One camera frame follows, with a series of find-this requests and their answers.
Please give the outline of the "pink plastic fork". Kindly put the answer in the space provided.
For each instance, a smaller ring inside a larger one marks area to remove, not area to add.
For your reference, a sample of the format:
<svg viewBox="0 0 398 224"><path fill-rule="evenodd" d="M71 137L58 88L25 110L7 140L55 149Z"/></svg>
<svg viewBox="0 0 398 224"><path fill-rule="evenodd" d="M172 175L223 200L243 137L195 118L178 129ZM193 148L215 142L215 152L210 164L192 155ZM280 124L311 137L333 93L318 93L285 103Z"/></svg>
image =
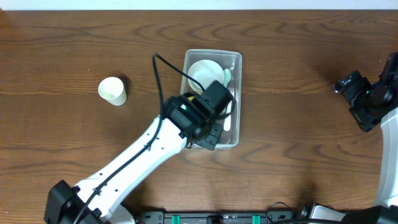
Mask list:
<svg viewBox="0 0 398 224"><path fill-rule="evenodd" d="M227 108L226 108L226 114L228 114L228 116L224 119L224 125L223 125L224 131L229 131L230 128L231 128L231 115L230 115L230 113L231 113L231 110L232 110L232 102L233 101L230 101L228 106L227 106Z"/></svg>

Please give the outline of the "white plastic bowl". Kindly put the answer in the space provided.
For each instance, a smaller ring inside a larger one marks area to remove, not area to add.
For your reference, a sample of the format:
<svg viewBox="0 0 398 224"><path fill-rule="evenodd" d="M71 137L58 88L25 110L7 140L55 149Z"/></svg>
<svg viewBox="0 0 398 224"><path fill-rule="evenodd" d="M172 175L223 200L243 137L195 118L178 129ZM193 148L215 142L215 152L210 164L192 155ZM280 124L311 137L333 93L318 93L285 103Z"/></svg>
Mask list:
<svg viewBox="0 0 398 224"><path fill-rule="evenodd" d="M196 80L204 89L214 81L224 82L224 71L212 60L199 60L188 69L188 76Z"/></svg>

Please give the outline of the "mint green plastic spoon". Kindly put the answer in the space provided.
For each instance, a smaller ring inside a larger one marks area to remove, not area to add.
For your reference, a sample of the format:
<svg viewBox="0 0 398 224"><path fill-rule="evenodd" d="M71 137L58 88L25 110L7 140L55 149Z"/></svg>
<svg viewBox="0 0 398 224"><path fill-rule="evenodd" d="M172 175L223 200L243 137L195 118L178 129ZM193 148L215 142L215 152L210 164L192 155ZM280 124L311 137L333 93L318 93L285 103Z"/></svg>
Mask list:
<svg viewBox="0 0 398 224"><path fill-rule="evenodd" d="M232 79L231 71L228 68L223 70L223 77L224 77L223 86L227 88L228 87L228 83Z"/></svg>

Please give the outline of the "white plastic cup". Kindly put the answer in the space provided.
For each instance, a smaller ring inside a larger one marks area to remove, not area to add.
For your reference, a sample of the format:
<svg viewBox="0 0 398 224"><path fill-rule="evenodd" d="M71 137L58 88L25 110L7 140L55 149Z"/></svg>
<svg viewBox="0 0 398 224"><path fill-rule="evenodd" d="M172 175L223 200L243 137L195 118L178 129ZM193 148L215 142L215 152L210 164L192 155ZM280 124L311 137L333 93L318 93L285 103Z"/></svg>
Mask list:
<svg viewBox="0 0 398 224"><path fill-rule="evenodd" d="M121 106L127 100L124 83L117 77L108 77L98 86L98 94L114 106Z"/></svg>

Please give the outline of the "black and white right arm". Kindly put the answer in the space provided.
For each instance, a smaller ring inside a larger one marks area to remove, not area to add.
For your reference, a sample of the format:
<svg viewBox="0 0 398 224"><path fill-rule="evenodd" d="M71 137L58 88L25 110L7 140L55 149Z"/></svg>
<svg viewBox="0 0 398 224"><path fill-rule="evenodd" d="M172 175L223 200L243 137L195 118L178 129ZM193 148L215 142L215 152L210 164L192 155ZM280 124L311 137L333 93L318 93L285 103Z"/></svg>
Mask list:
<svg viewBox="0 0 398 224"><path fill-rule="evenodd" d="M370 84L355 71L333 85L350 104L349 112L362 131L381 126L381 173L372 207L343 213L314 204L299 215L301 223L397 223L397 73L382 73Z"/></svg>

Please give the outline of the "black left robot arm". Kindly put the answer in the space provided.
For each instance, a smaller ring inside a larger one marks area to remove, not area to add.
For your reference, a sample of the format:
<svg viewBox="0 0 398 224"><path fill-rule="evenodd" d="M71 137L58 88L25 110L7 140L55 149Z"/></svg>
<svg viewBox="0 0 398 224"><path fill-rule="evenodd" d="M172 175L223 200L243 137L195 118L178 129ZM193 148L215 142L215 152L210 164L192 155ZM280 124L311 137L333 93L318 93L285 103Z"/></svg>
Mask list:
<svg viewBox="0 0 398 224"><path fill-rule="evenodd" d="M121 204L151 172L184 148L214 150L223 127L218 120L236 104L229 93L185 93L161 105L144 134L108 165L70 186L64 180L49 191L45 223L134 223Z"/></svg>

